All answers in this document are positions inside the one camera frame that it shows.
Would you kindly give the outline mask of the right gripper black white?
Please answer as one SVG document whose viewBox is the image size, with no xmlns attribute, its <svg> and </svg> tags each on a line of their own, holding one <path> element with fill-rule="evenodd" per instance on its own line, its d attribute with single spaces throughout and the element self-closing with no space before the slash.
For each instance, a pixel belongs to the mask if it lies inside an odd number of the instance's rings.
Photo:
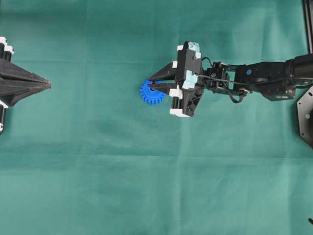
<svg viewBox="0 0 313 235">
<path fill-rule="evenodd" d="M 185 42 L 178 46 L 177 61 L 167 64 L 148 79 L 175 80 L 175 83 L 152 83 L 149 87 L 173 98 L 170 114 L 180 118 L 192 117 L 203 95 L 203 88 L 198 83 L 200 73 L 200 46 L 196 42 Z"/>
</svg>

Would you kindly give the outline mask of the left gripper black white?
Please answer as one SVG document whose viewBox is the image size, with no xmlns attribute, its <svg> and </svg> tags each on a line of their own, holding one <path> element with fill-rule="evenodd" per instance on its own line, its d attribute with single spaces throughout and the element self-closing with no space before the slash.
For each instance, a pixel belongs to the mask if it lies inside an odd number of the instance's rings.
<svg viewBox="0 0 313 235">
<path fill-rule="evenodd" d="M 0 133 L 4 132 L 6 109 L 18 101 L 51 88 L 50 81 L 11 63 L 14 54 L 5 37 L 0 38 Z"/>
</svg>

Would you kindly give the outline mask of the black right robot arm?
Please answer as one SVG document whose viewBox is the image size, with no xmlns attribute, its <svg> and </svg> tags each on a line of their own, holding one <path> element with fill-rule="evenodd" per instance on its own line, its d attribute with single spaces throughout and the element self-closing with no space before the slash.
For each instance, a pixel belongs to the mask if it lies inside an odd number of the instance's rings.
<svg viewBox="0 0 313 235">
<path fill-rule="evenodd" d="M 295 98 L 297 89 L 313 83 L 313 56 L 306 54 L 285 62 L 231 65 L 222 62 L 202 66 L 200 45 L 186 41 L 177 47 L 178 57 L 148 79 L 148 89 L 170 96 L 170 114 L 192 117 L 205 90 L 229 96 L 240 103 L 253 92 L 270 101 Z"/>
</svg>

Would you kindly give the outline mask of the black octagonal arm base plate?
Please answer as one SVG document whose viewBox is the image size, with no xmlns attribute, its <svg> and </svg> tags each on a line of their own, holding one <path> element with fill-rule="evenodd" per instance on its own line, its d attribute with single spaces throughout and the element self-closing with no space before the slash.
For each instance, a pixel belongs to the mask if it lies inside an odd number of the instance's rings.
<svg viewBox="0 0 313 235">
<path fill-rule="evenodd" d="M 300 137 L 313 147 L 313 88 L 310 87 L 297 102 Z"/>
</svg>

